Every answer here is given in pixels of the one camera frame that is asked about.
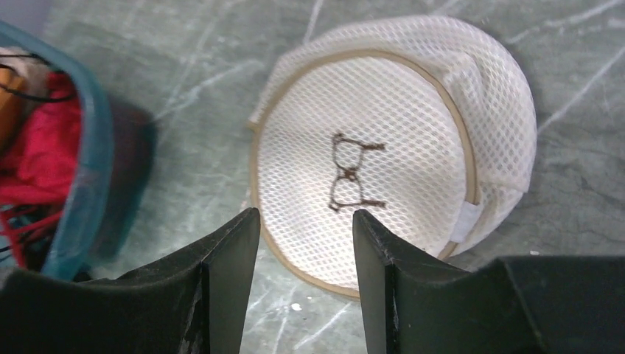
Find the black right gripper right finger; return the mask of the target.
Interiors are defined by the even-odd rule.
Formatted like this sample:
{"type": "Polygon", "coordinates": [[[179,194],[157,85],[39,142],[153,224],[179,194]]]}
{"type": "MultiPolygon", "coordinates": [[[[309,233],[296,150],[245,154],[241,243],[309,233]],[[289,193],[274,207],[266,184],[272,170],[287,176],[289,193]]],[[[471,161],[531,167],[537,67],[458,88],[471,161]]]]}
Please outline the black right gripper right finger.
{"type": "Polygon", "coordinates": [[[622,353],[622,256],[499,257],[456,268],[353,216],[369,353],[622,353]]]}

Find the orange black bra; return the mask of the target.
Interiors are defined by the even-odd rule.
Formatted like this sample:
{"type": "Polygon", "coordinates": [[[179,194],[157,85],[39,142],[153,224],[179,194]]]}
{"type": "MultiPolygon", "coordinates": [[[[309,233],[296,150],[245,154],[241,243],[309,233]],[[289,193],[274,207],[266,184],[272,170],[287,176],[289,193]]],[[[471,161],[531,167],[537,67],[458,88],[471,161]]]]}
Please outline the orange black bra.
{"type": "Polygon", "coordinates": [[[24,112],[24,99],[13,91],[24,93],[26,79],[10,68],[1,68],[1,153],[17,134],[24,112]]]}

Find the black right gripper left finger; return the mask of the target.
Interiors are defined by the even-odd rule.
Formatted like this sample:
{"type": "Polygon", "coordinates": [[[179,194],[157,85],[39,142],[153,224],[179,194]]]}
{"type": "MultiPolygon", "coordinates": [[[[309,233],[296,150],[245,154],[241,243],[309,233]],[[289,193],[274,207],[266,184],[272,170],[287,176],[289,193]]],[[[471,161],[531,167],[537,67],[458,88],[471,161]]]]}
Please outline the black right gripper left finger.
{"type": "Polygon", "coordinates": [[[238,353],[258,209],[115,280],[1,270],[3,353],[238,353]]]}

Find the round white mesh pouch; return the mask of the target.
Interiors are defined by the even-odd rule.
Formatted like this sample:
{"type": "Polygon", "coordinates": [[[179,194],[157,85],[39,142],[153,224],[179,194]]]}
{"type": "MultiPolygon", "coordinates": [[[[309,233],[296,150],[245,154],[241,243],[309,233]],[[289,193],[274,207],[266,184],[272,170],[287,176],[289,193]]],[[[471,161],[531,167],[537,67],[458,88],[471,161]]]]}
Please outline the round white mesh pouch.
{"type": "Polygon", "coordinates": [[[269,249],[303,281],[354,298],[355,211],[445,260],[502,224],[537,150],[518,62],[445,15],[351,23],[284,53],[248,124],[269,249]]]}

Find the beige lace bra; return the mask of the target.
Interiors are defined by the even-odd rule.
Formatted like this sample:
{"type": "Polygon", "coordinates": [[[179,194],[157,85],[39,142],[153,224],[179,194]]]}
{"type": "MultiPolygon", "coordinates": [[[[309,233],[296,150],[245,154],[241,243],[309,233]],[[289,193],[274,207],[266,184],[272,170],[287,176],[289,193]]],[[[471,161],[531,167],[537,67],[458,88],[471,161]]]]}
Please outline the beige lace bra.
{"type": "Polygon", "coordinates": [[[17,46],[2,47],[1,68],[4,67],[26,80],[28,95],[48,96],[47,80],[51,69],[34,53],[27,52],[17,46]]]}

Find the red satin bra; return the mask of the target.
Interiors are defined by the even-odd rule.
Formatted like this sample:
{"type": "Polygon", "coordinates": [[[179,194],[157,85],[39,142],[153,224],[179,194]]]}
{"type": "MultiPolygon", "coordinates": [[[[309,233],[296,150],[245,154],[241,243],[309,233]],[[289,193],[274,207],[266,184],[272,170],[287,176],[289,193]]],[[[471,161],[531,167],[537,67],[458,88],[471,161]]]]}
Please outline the red satin bra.
{"type": "Polygon", "coordinates": [[[48,96],[24,99],[17,134],[1,153],[1,265],[40,270],[78,165],[82,111],[71,78],[50,72],[48,96]]]}

